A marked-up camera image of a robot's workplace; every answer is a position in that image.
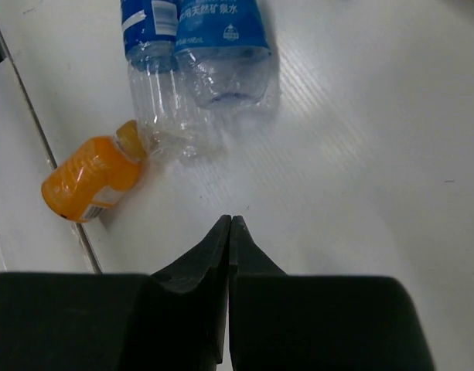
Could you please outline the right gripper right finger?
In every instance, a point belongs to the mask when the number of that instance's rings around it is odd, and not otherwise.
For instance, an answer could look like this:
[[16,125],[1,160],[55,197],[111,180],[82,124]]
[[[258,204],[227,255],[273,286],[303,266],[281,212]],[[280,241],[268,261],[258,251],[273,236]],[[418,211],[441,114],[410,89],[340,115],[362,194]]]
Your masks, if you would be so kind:
[[405,287],[385,276],[286,274],[242,216],[229,237],[235,370],[433,370]]

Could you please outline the orange juice bottle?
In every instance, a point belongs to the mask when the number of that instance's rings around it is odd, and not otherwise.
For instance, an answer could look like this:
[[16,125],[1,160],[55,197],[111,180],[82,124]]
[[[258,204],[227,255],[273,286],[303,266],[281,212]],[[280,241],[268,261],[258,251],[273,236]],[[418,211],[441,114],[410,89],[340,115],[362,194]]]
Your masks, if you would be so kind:
[[42,197],[55,214],[87,223],[138,183],[147,157],[137,123],[130,120],[114,135],[85,141],[44,180]]

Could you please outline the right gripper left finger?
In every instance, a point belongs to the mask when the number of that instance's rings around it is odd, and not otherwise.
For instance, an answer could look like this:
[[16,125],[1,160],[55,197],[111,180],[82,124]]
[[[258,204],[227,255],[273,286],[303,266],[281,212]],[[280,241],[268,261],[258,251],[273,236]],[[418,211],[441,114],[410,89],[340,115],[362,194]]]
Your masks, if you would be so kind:
[[0,273],[0,370],[214,370],[231,218],[154,274]]

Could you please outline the blue label bottle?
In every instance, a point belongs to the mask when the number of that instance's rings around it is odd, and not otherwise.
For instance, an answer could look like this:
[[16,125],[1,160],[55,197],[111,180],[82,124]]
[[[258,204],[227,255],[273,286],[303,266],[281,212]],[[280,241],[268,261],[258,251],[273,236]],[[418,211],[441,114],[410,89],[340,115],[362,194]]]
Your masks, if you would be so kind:
[[271,48],[257,2],[184,1],[175,56],[197,106],[257,104],[271,74]]
[[159,159],[198,158],[222,148],[217,117],[188,91],[174,49],[179,1],[120,3],[124,55],[138,135]]

